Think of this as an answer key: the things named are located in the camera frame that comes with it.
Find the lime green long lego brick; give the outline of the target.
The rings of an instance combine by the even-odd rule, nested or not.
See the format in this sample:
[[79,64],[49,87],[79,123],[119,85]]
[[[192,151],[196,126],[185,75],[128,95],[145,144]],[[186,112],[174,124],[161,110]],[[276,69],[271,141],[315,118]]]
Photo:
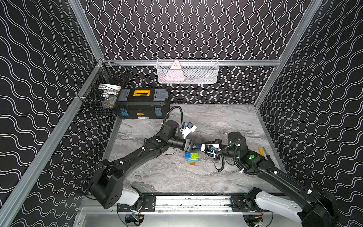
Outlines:
[[199,154],[198,153],[191,153],[190,159],[199,159]]

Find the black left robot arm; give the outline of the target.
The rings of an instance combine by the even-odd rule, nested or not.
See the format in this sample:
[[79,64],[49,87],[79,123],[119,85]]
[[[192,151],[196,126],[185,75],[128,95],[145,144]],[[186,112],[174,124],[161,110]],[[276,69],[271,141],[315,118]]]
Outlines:
[[143,145],[123,158],[112,162],[103,160],[95,169],[88,185],[88,192],[105,208],[117,203],[133,206],[140,198],[140,193],[132,188],[124,187],[124,179],[135,169],[153,160],[170,147],[184,152],[191,152],[200,146],[192,139],[179,138],[176,134],[179,124],[167,121],[160,131],[149,139],[144,139]]

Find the clear plastic wall basket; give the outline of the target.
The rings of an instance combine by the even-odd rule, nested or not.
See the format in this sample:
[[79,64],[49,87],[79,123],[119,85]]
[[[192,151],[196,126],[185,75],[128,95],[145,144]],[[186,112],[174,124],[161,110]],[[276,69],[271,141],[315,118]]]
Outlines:
[[176,59],[158,59],[156,70],[161,84],[214,84],[219,74],[217,59],[178,59],[185,75],[185,81],[177,83],[164,82],[164,76]]

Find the yellow handled screwdriver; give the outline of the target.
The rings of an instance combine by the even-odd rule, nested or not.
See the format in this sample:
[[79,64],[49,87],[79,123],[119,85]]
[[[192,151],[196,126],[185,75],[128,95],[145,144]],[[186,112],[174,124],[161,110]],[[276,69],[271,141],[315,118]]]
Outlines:
[[258,147],[259,153],[261,156],[265,157],[265,151],[263,147]]

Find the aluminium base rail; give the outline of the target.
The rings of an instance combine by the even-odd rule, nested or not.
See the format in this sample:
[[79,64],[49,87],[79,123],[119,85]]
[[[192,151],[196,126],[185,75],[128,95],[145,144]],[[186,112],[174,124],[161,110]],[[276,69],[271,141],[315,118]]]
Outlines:
[[115,204],[105,209],[97,201],[86,199],[81,203],[80,212],[89,214],[101,213],[140,213],[140,214],[260,214],[276,212],[293,215],[302,209],[297,203],[285,196],[274,196],[266,193],[257,199],[255,208],[248,208],[241,195],[147,195],[141,206],[133,209],[126,204]]

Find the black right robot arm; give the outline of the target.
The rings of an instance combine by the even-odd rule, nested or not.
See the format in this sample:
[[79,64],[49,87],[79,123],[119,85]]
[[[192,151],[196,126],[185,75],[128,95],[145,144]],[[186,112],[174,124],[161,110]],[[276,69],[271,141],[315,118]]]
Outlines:
[[220,140],[201,146],[201,151],[212,156],[228,156],[234,160],[240,171],[248,176],[256,176],[280,190],[287,196],[283,199],[262,189],[252,188],[244,203],[251,210],[269,210],[289,218],[302,227],[334,227],[339,220],[335,196],[321,193],[303,185],[278,169],[267,156],[248,149],[246,139],[239,132],[228,134],[228,144]]

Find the black deli toolbox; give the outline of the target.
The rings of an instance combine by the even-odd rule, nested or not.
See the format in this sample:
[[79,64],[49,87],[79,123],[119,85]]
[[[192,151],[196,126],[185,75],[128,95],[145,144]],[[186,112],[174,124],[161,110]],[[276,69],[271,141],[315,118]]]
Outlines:
[[170,110],[166,89],[123,89],[115,103],[115,113],[122,119],[163,119]]

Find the dark blue lego brick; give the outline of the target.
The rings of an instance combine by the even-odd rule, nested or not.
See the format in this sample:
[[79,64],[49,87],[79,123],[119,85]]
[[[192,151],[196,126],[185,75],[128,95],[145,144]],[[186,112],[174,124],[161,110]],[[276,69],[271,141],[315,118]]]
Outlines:
[[189,153],[189,152],[185,152],[185,158],[186,159],[190,159],[191,158],[191,153]]

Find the pink triangle card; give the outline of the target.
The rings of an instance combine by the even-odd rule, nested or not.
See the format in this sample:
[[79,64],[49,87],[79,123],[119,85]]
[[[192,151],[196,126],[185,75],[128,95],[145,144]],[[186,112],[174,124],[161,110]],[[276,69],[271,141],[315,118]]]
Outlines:
[[183,73],[180,61],[175,60],[164,76],[164,82],[177,83],[183,81],[185,81],[185,75]]

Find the white roll in basket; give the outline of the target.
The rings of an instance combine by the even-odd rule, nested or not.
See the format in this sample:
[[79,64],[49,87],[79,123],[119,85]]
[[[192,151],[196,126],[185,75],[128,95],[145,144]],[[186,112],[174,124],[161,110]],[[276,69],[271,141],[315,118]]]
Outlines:
[[112,84],[99,84],[98,89],[101,91],[101,98],[108,99],[109,96],[117,96],[121,90],[120,86]]

